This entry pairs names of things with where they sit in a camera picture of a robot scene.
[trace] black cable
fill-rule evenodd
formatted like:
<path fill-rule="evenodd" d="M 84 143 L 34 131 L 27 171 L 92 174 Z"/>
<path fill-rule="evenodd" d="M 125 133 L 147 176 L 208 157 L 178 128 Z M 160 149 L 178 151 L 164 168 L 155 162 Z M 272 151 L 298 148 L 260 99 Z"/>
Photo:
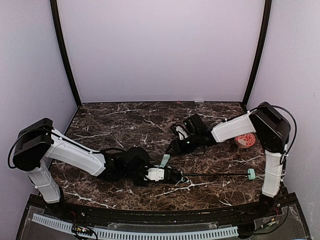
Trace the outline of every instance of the black cable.
<path fill-rule="evenodd" d="M 267 234 L 273 233 L 274 231 L 276 231 L 277 229 L 279 229 L 279 228 L 285 223 L 285 221 L 287 220 L 288 215 L 289 215 L 289 206 L 290 206 L 289 192 L 288 192 L 288 189 L 287 189 L 287 188 L 285 188 L 285 191 L 286 191 L 286 198 L 287 198 L 287 202 L 286 202 L 286 215 L 285 215 L 284 220 L 283 220 L 277 227 L 275 227 L 274 229 L 272 229 L 271 231 L 268 231 L 268 232 L 257 232 L 257 231 L 262 230 L 263 228 L 258 228 L 258 229 L 254 230 L 254 231 L 251 231 L 251 232 L 238 232 L 238 233 L 239 233 L 239 236 L 246 236 L 246 235 L 267 235 Z"/>
<path fill-rule="evenodd" d="M 11 158 L 11 154 L 12 154 L 12 151 L 14 150 L 15 146 L 17 145 L 17 143 L 28 133 L 31 133 L 31 132 L 46 132 L 46 133 L 51 133 L 51 131 L 47 130 L 47 129 L 44 129 L 44 128 L 36 128 L 36 129 L 30 129 L 26 132 L 24 132 L 23 134 L 21 134 L 17 140 L 15 140 L 15 142 L 13 143 L 12 147 L 10 148 L 10 151 L 9 151 L 9 154 L 8 154 L 8 166 L 9 168 L 11 169 L 15 169 L 17 168 L 16 166 L 11 166 L 10 165 L 10 158 Z"/>
<path fill-rule="evenodd" d="M 118 147 L 109 147 L 109 148 L 100 150 L 100 152 L 108 152 L 108 151 L 119 151 L 119 152 L 123 152 L 123 153 L 127 152 L 127 151 L 125 151 L 121 148 L 118 148 Z"/>
<path fill-rule="evenodd" d="M 59 219 L 60 221 L 63 221 L 63 222 L 67 222 L 67 223 L 72 223 L 74 226 L 79 226 L 79 227 L 81 227 L 81 228 L 85 228 L 85 229 L 89 229 L 90 230 L 90 232 L 92 232 L 93 234 L 94 234 L 94 236 L 95 236 L 95 240 L 99 240 L 99 238 L 98 238 L 98 235 L 97 235 L 97 233 L 91 228 L 91 227 L 88 227 L 88 226 L 85 226 L 85 225 L 81 225 L 81 224 L 78 224 L 78 223 L 76 223 L 76 220 L 77 220 L 77 216 L 76 216 L 76 213 L 74 212 L 74 211 L 70 211 L 69 212 L 69 214 L 68 214 L 68 216 L 70 215 L 70 214 L 72 214 L 75 218 L 74 218 L 74 221 L 73 220 L 66 220 L 66 219 L 62 219 L 62 218 L 60 218 L 60 217 L 58 217 L 57 215 L 55 215 L 52 211 L 51 211 L 51 209 L 50 208 L 46 208 L 47 210 L 49 210 L 49 212 L 55 217 L 55 218 L 57 218 L 57 219 Z M 72 233 L 72 235 L 73 236 L 77 236 L 77 237 L 79 237 L 78 239 L 84 239 L 84 237 L 82 237 L 82 236 L 79 236 L 76 232 L 71 232 Z"/>
<path fill-rule="evenodd" d="M 293 123 L 294 123 L 294 135 L 293 135 L 293 138 L 292 138 L 292 142 L 289 146 L 289 148 L 287 149 L 286 151 L 286 154 L 288 154 L 292 148 L 292 146 L 294 145 L 294 142 L 296 140 L 296 137 L 297 137 L 297 131 L 298 131 L 298 126 L 297 126 L 297 122 L 296 122 L 296 119 L 295 117 L 292 115 L 291 112 L 289 112 L 287 109 L 285 109 L 284 107 L 282 106 L 277 106 L 277 105 L 263 105 L 263 106 L 257 106 L 255 108 L 253 108 L 252 110 L 250 110 L 250 112 L 254 111 L 254 110 L 257 110 L 257 109 L 263 109 L 263 108 L 275 108 L 275 109 L 281 109 L 283 111 L 285 111 L 287 114 L 290 115 L 290 117 L 292 118 L 293 120 Z"/>

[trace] black metal frame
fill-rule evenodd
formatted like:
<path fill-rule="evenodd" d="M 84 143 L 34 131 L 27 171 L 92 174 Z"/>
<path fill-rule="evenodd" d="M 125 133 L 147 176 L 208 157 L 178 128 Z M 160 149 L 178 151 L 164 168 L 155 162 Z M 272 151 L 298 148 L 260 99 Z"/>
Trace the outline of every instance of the black metal frame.
<path fill-rule="evenodd" d="M 63 61 L 64 65 L 64 70 L 66 73 L 66 76 L 69 81 L 69 85 L 73 94 L 74 101 L 78 107 L 82 105 L 81 99 L 78 93 L 78 89 L 76 86 L 76 82 L 74 79 L 74 76 L 72 74 L 68 54 L 67 54 L 67 49 L 66 49 L 66 44 L 64 40 L 64 35 L 61 27 L 61 22 L 60 22 L 60 17 L 59 17 L 59 10 L 58 10 L 58 3 L 57 0 L 50 0 L 50 5 L 51 5 L 51 12 L 52 12 L 52 18 L 53 18 L 53 24 L 54 24 L 54 29 L 55 29 L 55 34 L 56 34 L 56 39 L 58 41 L 59 49 L 60 49 L 60 54 L 61 58 Z"/>
<path fill-rule="evenodd" d="M 311 234 L 301 209 L 300 203 L 296 194 L 290 193 L 289 205 L 295 204 L 302 221 L 303 229 L 306 238 L 311 239 Z M 282 196 L 278 202 L 284 207 L 287 205 L 287 199 Z M 220 208 L 210 208 L 204 210 L 189 210 L 189 211 L 134 211 L 134 210 L 115 210 L 108 208 L 89 207 L 73 203 L 66 203 L 68 207 L 76 212 L 76 222 L 94 227 L 105 226 L 110 223 L 134 224 L 134 225 L 172 225 L 179 226 L 184 224 L 201 224 L 218 222 L 219 226 L 233 225 L 238 227 L 250 226 L 255 219 L 260 216 L 252 214 L 240 214 L 241 212 L 252 212 L 256 208 L 258 202 L 247 203 L 237 206 L 226 206 Z M 44 209 L 44 214 L 51 215 L 52 213 L 46 208 L 46 203 L 42 197 L 31 194 L 24 209 L 24 213 L 19 225 L 16 240 L 21 239 L 24 223 L 28 215 L 30 206 Z M 275 211 L 271 211 L 268 216 L 275 215 Z"/>
<path fill-rule="evenodd" d="M 66 45 L 64 41 L 64 36 L 63 36 L 63 31 L 61 27 L 61 22 L 60 22 L 60 17 L 59 17 L 59 9 L 58 9 L 58 4 L 57 0 L 50 0 L 51 3 L 51 11 L 52 11 L 52 17 L 53 17 L 53 23 L 54 23 L 54 28 L 55 28 L 55 33 L 56 33 L 56 38 L 58 40 L 59 48 L 60 48 L 60 53 L 64 65 L 64 69 L 69 81 L 69 85 L 73 94 L 73 98 L 76 102 L 76 105 L 80 107 L 82 105 L 79 92 L 76 86 L 76 82 L 74 79 L 74 76 L 72 74 L 72 70 L 70 67 L 70 62 L 66 50 Z M 268 30 L 268 23 L 269 23 L 269 18 L 270 18 L 270 12 L 271 12 L 271 4 L 272 0 L 265 0 L 264 3 L 264 10 L 263 10 L 263 17 L 262 17 L 262 24 L 261 24 L 261 29 L 260 29 L 260 35 L 259 35 L 259 40 L 255 52 L 255 57 L 253 60 L 253 65 L 250 73 L 250 77 L 246 86 L 246 90 L 244 93 L 244 97 L 242 102 L 240 102 L 241 107 L 243 110 L 247 110 L 247 104 L 252 92 L 252 89 L 254 87 L 254 83 L 256 80 L 257 72 L 259 69 L 259 64 L 261 60 L 261 56 L 263 53 L 264 45 L 265 45 L 265 40 L 266 40 L 266 35 L 267 35 L 267 30 Z"/>
<path fill-rule="evenodd" d="M 244 97 L 242 100 L 242 104 L 245 107 L 248 104 L 252 89 L 254 87 L 255 80 L 257 77 L 257 72 L 258 72 L 259 65 L 260 65 L 262 52 L 264 50 L 264 45 L 265 45 L 265 40 L 266 40 L 267 30 L 268 30 L 268 24 L 269 24 L 269 18 L 270 18 L 270 12 L 271 12 L 271 4 L 272 4 L 272 0 L 265 0 L 258 45 L 256 47 L 256 52 L 255 52 L 255 56 L 254 56 L 254 60 L 253 60 L 253 65 L 252 65 L 249 81 L 246 86 L 246 90 L 245 90 Z"/>

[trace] marble table surface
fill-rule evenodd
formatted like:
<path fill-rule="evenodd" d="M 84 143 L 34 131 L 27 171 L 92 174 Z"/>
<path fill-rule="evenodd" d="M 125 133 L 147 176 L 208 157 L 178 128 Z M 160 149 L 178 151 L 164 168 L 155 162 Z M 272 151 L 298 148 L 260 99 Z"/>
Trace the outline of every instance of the marble table surface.
<path fill-rule="evenodd" d="M 87 103 L 79 108 L 66 135 L 95 150 L 140 146 L 150 154 L 151 163 L 159 164 L 176 138 L 170 130 L 173 123 L 198 113 L 212 126 L 242 112 L 236 102 Z M 260 177 L 190 177 L 188 183 L 142 187 L 125 179 L 106 182 L 57 160 L 50 172 L 70 203 L 138 211 L 203 210 L 258 201 L 265 161 L 258 141 L 242 149 L 231 139 L 208 147 L 202 156 L 171 157 L 167 165 L 184 173 L 246 173 L 253 168 Z"/>

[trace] purple-tinted wall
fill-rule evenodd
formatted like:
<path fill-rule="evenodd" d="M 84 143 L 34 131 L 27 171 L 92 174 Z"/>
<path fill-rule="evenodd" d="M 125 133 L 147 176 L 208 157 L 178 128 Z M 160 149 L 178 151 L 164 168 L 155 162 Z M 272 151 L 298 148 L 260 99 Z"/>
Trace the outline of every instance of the purple-tinted wall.
<path fill-rule="evenodd" d="M 249 101 L 287 108 L 298 135 L 285 183 L 296 192 L 314 239 L 320 239 L 320 1 L 273 1 L 265 48 Z"/>
<path fill-rule="evenodd" d="M 16 239 L 27 175 L 7 166 L 18 132 L 47 117 L 62 132 L 77 107 L 61 60 L 50 1 L 0 1 L 0 239 Z"/>
<path fill-rule="evenodd" d="M 82 101 L 241 101 L 264 2 L 60 0 Z"/>

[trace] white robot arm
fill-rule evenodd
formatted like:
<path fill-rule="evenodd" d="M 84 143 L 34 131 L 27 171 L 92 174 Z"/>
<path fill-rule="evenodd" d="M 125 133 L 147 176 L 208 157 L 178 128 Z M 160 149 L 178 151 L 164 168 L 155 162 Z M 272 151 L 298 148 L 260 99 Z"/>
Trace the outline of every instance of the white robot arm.
<path fill-rule="evenodd" d="M 269 103 L 263 102 L 256 109 L 227 119 L 211 129 L 197 114 L 183 122 L 186 129 L 181 125 L 171 126 L 179 138 L 171 142 L 166 151 L 168 154 L 188 154 L 200 146 L 209 147 L 240 135 L 256 133 L 266 157 L 262 194 L 270 198 L 278 194 L 291 126 Z"/>
<path fill-rule="evenodd" d="M 9 153 L 9 166 L 13 149 L 14 167 L 11 168 L 24 171 L 48 204 L 63 201 L 63 194 L 43 157 L 75 166 L 105 181 L 118 181 L 126 177 L 133 179 L 135 185 L 146 186 L 148 182 L 175 184 L 185 179 L 179 170 L 150 164 L 149 154 L 141 147 L 131 147 L 128 151 L 109 148 L 120 151 L 110 154 L 107 150 L 96 151 L 83 146 L 53 128 L 53 122 L 48 118 L 19 133 Z"/>

